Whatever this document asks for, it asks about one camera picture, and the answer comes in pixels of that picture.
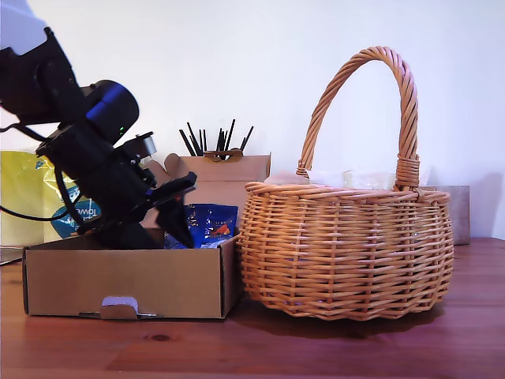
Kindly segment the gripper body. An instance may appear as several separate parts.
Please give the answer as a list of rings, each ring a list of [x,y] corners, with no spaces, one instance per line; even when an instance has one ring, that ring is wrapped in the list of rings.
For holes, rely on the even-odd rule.
[[[99,216],[79,224],[77,233],[84,235],[120,223],[141,225],[148,211],[156,209],[158,203],[180,195],[184,197],[192,191],[196,174],[190,171],[158,186],[154,174],[142,168],[138,158],[121,155],[78,178],[76,184],[101,209]]]

